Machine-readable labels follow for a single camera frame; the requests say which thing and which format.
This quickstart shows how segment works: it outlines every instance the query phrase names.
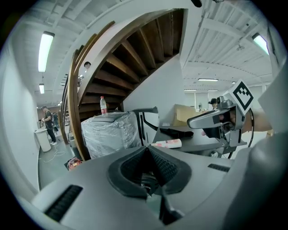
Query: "plastic-wrapped object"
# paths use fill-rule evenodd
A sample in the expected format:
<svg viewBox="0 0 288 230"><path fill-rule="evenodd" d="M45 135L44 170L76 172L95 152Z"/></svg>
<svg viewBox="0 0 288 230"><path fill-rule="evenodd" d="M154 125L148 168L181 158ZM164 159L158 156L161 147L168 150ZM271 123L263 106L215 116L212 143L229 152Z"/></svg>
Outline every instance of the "plastic-wrapped object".
<svg viewBox="0 0 288 230"><path fill-rule="evenodd" d="M120 149L141 146L135 113L108 113L81 123L82 134L92 159Z"/></svg>

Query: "wooden stair step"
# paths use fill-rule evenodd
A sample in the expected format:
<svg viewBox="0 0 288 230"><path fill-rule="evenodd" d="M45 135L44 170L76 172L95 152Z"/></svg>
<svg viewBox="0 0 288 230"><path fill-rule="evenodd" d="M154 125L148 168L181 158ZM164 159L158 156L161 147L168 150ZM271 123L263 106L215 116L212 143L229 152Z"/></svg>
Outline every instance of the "wooden stair step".
<svg viewBox="0 0 288 230"><path fill-rule="evenodd" d="M104 70L99 70L94 78L95 82L97 81L109 83L111 86L119 87L123 89L133 90L134 86L129 82L110 74Z"/></svg>
<svg viewBox="0 0 288 230"><path fill-rule="evenodd" d="M121 103L122 97L104 97L106 103ZM82 101L82 104L100 103L101 97L94 95L86 95Z"/></svg>
<svg viewBox="0 0 288 230"><path fill-rule="evenodd" d="M137 76L127 65L125 65L120 59L115 57L115 55L110 54L106 60L107 63L117 68L119 71L121 71L128 81L132 83L139 83L140 78Z"/></svg>
<svg viewBox="0 0 288 230"><path fill-rule="evenodd" d="M161 39L163 43L163 52L165 56L173 55L173 20L172 13L164 14L159 17Z"/></svg>
<svg viewBox="0 0 288 230"><path fill-rule="evenodd" d="M113 54L130 67L136 74L141 76L148 75L146 66L129 41L124 40Z"/></svg>
<svg viewBox="0 0 288 230"><path fill-rule="evenodd" d="M97 83L92 83L88 86L88 93L99 93L99 94L108 94L108 95L117 95L117 96L126 96L126 92L121 89L112 88L109 86L103 86Z"/></svg>
<svg viewBox="0 0 288 230"><path fill-rule="evenodd" d="M119 103L107 103L107 109L116 109L119 107ZM86 105L81 105L79 108L79 113L85 113L85 112L91 112L91 111L100 111L100 103L98 104L86 104Z"/></svg>
<svg viewBox="0 0 288 230"><path fill-rule="evenodd" d="M95 115L100 115L101 111L90 111L90 112L85 112L85 113L80 113L80 120L83 121L85 119L88 119L90 117L93 117Z"/></svg>
<svg viewBox="0 0 288 230"><path fill-rule="evenodd" d="M183 9L179 9L172 12L173 14L173 51L179 52L182 37L183 27Z"/></svg>
<svg viewBox="0 0 288 230"><path fill-rule="evenodd" d="M153 56L157 62L164 61L161 33L157 20L153 20L142 27L144 34L150 44Z"/></svg>
<svg viewBox="0 0 288 230"><path fill-rule="evenodd" d="M127 38L127 40L133 46L134 50L138 53L145 66L150 70L155 69L155 59L147 37L142 31L142 29L139 29L138 31L133 33L130 37Z"/></svg>

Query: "wooden staircase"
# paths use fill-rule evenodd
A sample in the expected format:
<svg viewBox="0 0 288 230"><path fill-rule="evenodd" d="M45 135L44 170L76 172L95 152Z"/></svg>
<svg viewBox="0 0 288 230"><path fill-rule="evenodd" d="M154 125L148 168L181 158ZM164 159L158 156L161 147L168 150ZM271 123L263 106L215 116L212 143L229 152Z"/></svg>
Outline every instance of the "wooden staircase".
<svg viewBox="0 0 288 230"><path fill-rule="evenodd" d="M104 96L108 111L123 110L123 100L179 53L183 15L183 9L147 13L121 29L113 28L116 25L111 22L75 51L59 117L61 133L66 136L63 119L68 107L70 126L83 160L90 159L90 156L82 139L81 121L101 114L100 96ZM103 34L109 37L112 31L116 32L110 40L100 41ZM91 61L91 67L77 91L79 68L94 45L102 47Z"/></svg>

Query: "plastic water bottle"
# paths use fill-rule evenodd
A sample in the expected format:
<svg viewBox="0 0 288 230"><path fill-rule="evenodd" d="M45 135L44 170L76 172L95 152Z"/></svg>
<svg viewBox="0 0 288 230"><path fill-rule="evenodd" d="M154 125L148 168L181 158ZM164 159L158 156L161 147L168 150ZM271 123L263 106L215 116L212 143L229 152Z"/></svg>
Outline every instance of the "plastic water bottle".
<svg viewBox="0 0 288 230"><path fill-rule="evenodd" d="M101 113L103 116L107 116L108 112L107 112L107 106L106 106L106 102L103 96L101 96L101 100L100 100L100 108L101 108Z"/></svg>

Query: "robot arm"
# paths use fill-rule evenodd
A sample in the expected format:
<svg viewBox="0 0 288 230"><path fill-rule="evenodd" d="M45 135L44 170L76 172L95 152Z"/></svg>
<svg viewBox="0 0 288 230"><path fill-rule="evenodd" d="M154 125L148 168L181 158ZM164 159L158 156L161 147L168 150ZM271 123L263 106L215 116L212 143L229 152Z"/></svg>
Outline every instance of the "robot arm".
<svg viewBox="0 0 288 230"><path fill-rule="evenodd" d="M234 151L234 147L246 144L241 140L241 129L252 101L253 96L248 86L239 80L223 96L217 98L217 110L190 118L187 124L190 128L202 128L208 137L223 142L227 151ZM234 123L230 119L231 112L235 114Z"/></svg>

